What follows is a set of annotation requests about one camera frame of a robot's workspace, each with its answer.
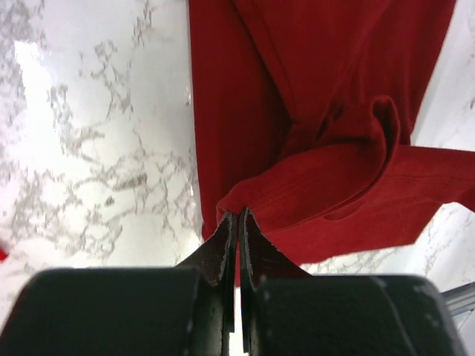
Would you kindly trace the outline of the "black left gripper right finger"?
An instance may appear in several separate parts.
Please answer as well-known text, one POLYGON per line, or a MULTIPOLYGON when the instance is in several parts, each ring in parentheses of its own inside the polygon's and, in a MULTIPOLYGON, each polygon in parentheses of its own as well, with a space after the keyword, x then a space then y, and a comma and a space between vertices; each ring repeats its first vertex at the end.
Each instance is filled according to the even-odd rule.
POLYGON ((465 355, 443 295, 413 275, 313 276, 240 215, 243 349, 249 355, 465 355))

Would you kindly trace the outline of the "dark red t shirt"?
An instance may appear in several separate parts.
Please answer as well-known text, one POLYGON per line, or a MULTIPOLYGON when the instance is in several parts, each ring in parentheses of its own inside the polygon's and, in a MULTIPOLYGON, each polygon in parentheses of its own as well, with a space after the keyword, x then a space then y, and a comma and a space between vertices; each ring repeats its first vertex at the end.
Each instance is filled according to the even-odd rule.
POLYGON ((453 1, 191 1, 197 169, 210 238, 250 209, 297 264, 414 243, 474 207, 474 154, 410 136, 453 1))

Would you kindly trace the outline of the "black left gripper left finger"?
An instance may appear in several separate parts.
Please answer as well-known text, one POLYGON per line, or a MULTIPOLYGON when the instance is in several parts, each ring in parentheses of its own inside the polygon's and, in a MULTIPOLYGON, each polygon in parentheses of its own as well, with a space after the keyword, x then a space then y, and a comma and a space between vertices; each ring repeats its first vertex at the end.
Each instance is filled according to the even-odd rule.
POLYGON ((57 268, 23 287, 3 355, 227 355, 237 217, 173 268, 57 268))

